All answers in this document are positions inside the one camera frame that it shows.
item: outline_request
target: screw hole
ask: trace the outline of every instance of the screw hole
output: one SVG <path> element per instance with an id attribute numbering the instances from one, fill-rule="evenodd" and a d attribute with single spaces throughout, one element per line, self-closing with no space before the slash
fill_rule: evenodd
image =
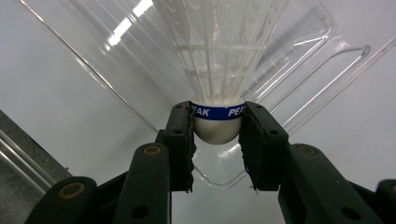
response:
<path id="1" fill-rule="evenodd" d="M 270 131 L 270 134 L 275 135 L 275 134 L 279 134 L 279 132 L 278 132 L 277 130 L 271 130 L 271 131 Z"/>
<path id="2" fill-rule="evenodd" d="M 148 156 L 154 156 L 161 152 L 161 149 L 156 146 L 149 146 L 143 149 L 143 153 Z"/>
<path id="3" fill-rule="evenodd" d="M 59 190 L 59 197 L 62 199 L 72 199 L 81 194 L 85 189 L 85 185 L 81 182 L 73 182 L 63 186 Z"/>
<path id="4" fill-rule="evenodd" d="M 136 219 L 146 217 L 148 214 L 149 208 L 145 205 L 137 206 L 134 210 L 132 210 L 132 217 Z"/>
<path id="5" fill-rule="evenodd" d="M 341 208 L 341 211 L 343 212 L 344 216 L 346 216 L 351 220 L 355 220 L 355 221 L 361 220 L 361 215 L 352 208 L 343 207 Z"/>
<path id="6" fill-rule="evenodd" d="M 301 146 L 301 147 L 297 147 L 297 150 L 298 150 L 300 153 L 302 153 L 302 154 L 304 154 L 304 155 L 307 155 L 307 156 L 315 156 L 315 155 L 317 154 L 317 153 L 315 152 L 315 150 L 312 149 L 312 148 L 310 148 L 310 147 Z"/>

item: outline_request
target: metal part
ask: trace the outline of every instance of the metal part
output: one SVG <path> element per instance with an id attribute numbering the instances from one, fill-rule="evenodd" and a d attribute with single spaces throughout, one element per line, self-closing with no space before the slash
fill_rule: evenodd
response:
<path id="1" fill-rule="evenodd" d="M 147 156 L 155 156 L 160 152 L 161 152 L 161 148 L 155 146 L 149 146 L 143 149 L 143 153 L 145 153 L 145 155 Z"/>
<path id="2" fill-rule="evenodd" d="M 315 156 L 315 154 L 317 154 L 313 148 L 307 146 L 297 147 L 297 150 L 307 156 Z"/>
<path id="3" fill-rule="evenodd" d="M 59 197 L 62 199 L 72 199 L 81 194 L 85 189 L 84 183 L 74 182 L 63 186 L 59 190 Z"/>

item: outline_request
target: shuttlecock cork base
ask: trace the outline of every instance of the shuttlecock cork base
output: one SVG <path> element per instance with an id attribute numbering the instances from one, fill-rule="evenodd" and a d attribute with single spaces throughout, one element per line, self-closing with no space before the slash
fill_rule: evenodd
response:
<path id="1" fill-rule="evenodd" d="M 223 145 L 231 142 L 239 134 L 245 106 L 246 102 L 242 98 L 220 105 L 205 104 L 192 98 L 195 133 L 208 144 Z"/>

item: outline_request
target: grey surface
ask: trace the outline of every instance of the grey surface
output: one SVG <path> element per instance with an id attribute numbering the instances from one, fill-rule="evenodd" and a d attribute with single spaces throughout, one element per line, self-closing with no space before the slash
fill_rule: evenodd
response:
<path id="1" fill-rule="evenodd" d="M 0 111 L 0 130 L 56 181 L 71 176 L 2 111 Z M 23 223 L 42 194 L 2 160 L 0 160 L 0 183 L 0 223 Z"/>

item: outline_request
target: white background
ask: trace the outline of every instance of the white background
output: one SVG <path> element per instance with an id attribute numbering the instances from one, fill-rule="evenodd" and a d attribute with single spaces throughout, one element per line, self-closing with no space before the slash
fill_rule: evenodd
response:
<path id="1" fill-rule="evenodd" d="M 368 36 L 378 37 L 385 45 L 389 38 L 361 28 L 373 25 L 394 31 L 396 4 L 377 1 L 371 7 L 363 2 L 370 1 L 322 1 L 338 25 L 339 35 L 340 29 L 352 27 L 357 31 L 344 38 L 363 41 Z M 364 21 L 363 9 L 369 5 L 372 13 L 393 13 L 381 21 Z M 0 41 L 0 109 L 72 174 L 103 183 L 127 169 L 133 149 L 153 141 L 155 133 L 92 81 L 18 1 L 0 3 Z M 290 142 L 320 148 L 346 179 L 368 189 L 374 190 L 381 179 L 396 178 L 395 62 L 396 49 L 392 49 L 299 129 Z M 283 222 L 276 193 L 256 194 L 247 177 L 231 189 L 219 190 L 197 176 L 193 194 L 173 194 L 173 220 Z"/>

